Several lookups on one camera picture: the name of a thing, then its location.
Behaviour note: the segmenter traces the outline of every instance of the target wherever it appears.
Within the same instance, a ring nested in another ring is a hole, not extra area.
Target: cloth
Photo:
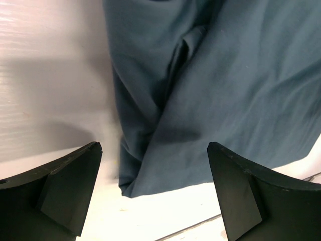
[[[119,187],[212,182],[219,142],[269,168],[321,133],[321,2],[105,0],[123,129]]]

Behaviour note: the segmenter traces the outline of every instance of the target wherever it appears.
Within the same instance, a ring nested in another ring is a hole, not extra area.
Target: dark blue fabric
[[[321,133],[321,2],[105,0],[124,132],[119,186],[136,197],[212,182],[219,142],[269,168]]]

